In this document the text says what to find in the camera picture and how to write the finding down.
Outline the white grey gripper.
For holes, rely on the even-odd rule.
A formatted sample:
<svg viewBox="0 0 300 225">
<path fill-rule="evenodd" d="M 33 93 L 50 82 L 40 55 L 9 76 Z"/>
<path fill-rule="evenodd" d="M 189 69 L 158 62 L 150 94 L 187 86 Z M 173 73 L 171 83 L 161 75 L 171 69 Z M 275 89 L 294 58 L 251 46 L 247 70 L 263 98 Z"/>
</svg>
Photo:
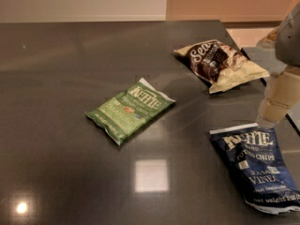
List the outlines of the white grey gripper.
<svg viewBox="0 0 300 225">
<path fill-rule="evenodd" d="M 275 48 L 277 60 L 289 66 L 271 74 L 258 110 L 259 125 L 276 125 L 300 100 L 300 2 L 281 22 Z"/>
</svg>

